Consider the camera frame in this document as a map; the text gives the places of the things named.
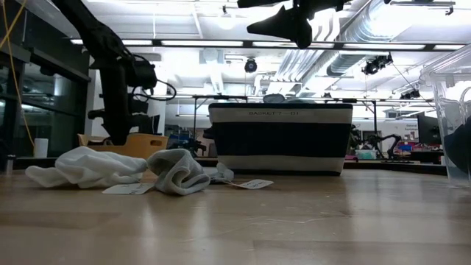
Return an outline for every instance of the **laboratory room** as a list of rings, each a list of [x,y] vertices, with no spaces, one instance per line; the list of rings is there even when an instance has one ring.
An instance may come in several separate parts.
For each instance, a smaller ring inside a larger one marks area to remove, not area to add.
[[[470,264],[471,1],[0,7],[0,264]]]

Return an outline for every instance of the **wooden tabletop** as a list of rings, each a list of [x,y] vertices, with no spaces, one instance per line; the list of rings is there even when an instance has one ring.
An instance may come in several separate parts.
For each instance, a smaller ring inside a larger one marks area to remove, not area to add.
[[[470,264],[471,192],[446,177],[344,170],[236,182],[253,178],[275,183],[176,197],[0,177],[0,264]]]

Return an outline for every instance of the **ductwork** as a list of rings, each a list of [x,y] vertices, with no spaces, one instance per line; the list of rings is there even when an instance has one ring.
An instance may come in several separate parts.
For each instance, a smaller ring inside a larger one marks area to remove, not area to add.
[[[384,4],[384,0],[372,0],[339,36],[339,40],[344,42],[388,42],[396,38],[401,32],[410,27],[410,23],[407,21],[390,21],[390,13],[392,12],[390,7]],[[311,70],[302,78],[302,82],[308,84],[316,76],[324,74],[331,77],[340,77],[364,58],[364,54],[324,52]],[[322,69],[325,69],[325,73],[319,73]]]
[[[334,40],[340,32],[339,17],[335,10],[325,10],[313,21],[313,36],[316,41]],[[277,81],[298,82],[322,54],[322,51],[289,50],[275,74]]]

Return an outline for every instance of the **sock tag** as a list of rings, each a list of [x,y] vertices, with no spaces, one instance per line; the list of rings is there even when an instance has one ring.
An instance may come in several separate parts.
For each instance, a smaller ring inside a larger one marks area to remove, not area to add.
[[[149,189],[154,187],[154,183],[134,183],[134,184],[120,184],[114,185],[105,189],[103,194],[126,194],[126,195],[141,195],[146,193]]]
[[[231,185],[234,185],[239,188],[246,188],[246,189],[259,189],[259,188],[264,188],[267,187],[268,185],[273,184],[273,181],[270,180],[250,180],[247,183],[242,183],[242,184],[234,184],[231,183]]]

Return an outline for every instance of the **ceiling pipe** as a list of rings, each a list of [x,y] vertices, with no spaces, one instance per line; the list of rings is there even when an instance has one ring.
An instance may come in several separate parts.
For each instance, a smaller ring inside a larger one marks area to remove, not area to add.
[[[326,10],[325,12],[330,12],[327,20],[321,19],[311,23],[313,40],[315,41],[334,40],[339,34],[340,22],[335,10]],[[321,53],[301,50],[287,51],[275,77],[277,80],[300,81],[301,77],[299,76],[305,74]]]
[[[352,42],[388,42],[396,38],[410,25],[398,25],[397,30],[386,32],[386,34],[378,34],[378,32],[375,32],[371,27],[374,23],[377,23],[375,19],[377,17],[381,17],[380,12],[391,11],[385,10],[385,8],[389,8],[389,6],[384,4],[383,0],[372,0],[367,2],[366,6],[356,15],[357,17],[351,22],[350,26],[343,29],[343,32],[339,36],[339,40]],[[365,57],[365,54],[339,54],[339,52],[336,51],[324,52],[317,60],[318,63],[313,65],[311,70],[309,70],[309,72],[302,78],[302,82],[304,84],[310,83],[313,78],[316,78],[319,71],[324,68],[326,69],[326,74],[329,76],[340,77],[346,74],[348,69],[352,66],[364,60]]]

